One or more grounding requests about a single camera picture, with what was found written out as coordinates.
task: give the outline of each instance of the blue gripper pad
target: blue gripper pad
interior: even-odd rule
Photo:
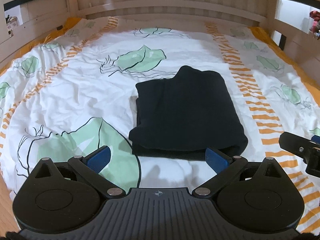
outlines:
[[[94,172],[99,173],[110,162],[111,150],[109,147],[102,149],[87,161],[87,166]]]
[[[205,151],[205,161],[217,174],[228,168],[232,163],[232,158],[218,150],[207,148]]]
[[[320,136],[314,135],[314,136],[311,138],[311,141],[320,144]]]

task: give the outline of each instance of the gray ribbed plate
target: gray ribbed plate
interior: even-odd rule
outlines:
[[[194,198],[186,188],[133,188],[124,198],[108,200],[81,228],[47,235],[24,229],[20,234],[30,240],[290,240],[298,235],[294,229],[246,232],[225,221],[210,200]]]

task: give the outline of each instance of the crosshair symbol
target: crosshair symbol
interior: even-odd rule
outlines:
[[[154,194],[159,197],[159,196],[161,196],[163,194],[163,192],[158,190]]]

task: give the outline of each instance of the metal pin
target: metal pin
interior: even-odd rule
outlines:
[[[118,188],[118,187],[112,187],[110,189],[107,190],[107,193],[110,196],[118,196],[122,193],[122,189]]]
[[[211,191],[206,187],[199,187],[195,190],[195,192],[200,196],[207,196]]]

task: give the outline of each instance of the wooden floor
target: wooden floor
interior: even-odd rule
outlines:
[[[9,193],[9,190],[0,175],[0,236],[4,236],[7,231],[19,230],[12,213],[12,201],[9,197]]]

